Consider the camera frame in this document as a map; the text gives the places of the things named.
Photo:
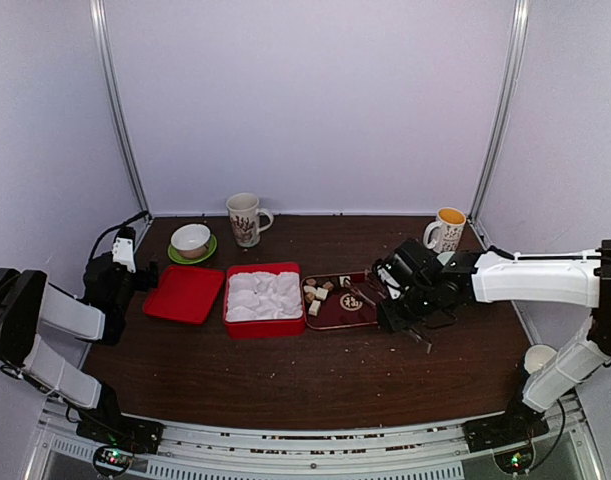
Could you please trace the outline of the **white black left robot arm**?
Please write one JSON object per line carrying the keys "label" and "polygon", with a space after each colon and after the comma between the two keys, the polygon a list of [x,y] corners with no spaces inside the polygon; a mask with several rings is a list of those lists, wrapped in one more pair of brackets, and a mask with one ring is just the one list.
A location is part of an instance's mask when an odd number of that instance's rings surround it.
{"label": "white black left robot arm", "polygon": [[74,366],[41,333],[51,328],[82,342],[114,346],[134,294],[157,287],[158,279],[156,262],[139,269],[106,253],[89,261],[85,293],[76,298],[43,271],[0,268],[1,370],[61,398],[79,416],[79,436],[136,453],[156,452],[162,424],[124,414],[114,388]]}

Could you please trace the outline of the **red tin lid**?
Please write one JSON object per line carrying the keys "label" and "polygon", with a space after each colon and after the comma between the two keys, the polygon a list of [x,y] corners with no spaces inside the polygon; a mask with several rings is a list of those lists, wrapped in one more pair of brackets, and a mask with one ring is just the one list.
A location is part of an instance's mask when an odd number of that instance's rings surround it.
{"label": "red tin lid", "polygon": [[145,315],[174,322],[206,322],[225,280],[221,270],[172,265],[143,304]]}

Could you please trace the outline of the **metal serving tongs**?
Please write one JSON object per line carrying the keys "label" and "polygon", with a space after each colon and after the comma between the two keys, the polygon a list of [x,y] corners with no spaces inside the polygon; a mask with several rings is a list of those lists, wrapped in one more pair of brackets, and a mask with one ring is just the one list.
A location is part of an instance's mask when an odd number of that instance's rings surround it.
{"label": "metal serving tongs", "polygon": [[408,334],[417,343],[424,343],[426,345],[426,353],[429,354],[433,347],[433,342],[429,336],[399,314],[394,305],[394,300],[384,291],[382,285],[372,272],[365,270],[364,278],[367,285],[379,295],[380,299],[378,302],[372,300],[351,279],[351,283],[345,288],[376,311],[377,322],[382,329],[388,333],[402,332]]}

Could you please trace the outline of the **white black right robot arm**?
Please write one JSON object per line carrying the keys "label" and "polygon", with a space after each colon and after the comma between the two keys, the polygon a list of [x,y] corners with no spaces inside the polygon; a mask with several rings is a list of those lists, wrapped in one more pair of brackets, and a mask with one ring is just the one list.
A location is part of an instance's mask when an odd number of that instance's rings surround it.
{"label": "white black right robot arm", "polygon": [[611,240],[567,254],[486,251],[437,254],[416,240],[373,266],[386,296],[376,306],[381,328],[412,330],[437,311],[497,301],[580,305],[589,318],[560,349],[534,345],[524,355],[524,380],[504,413],[463,426],[470,451],[527,442],[547,433],[545,412],[611,361]]}

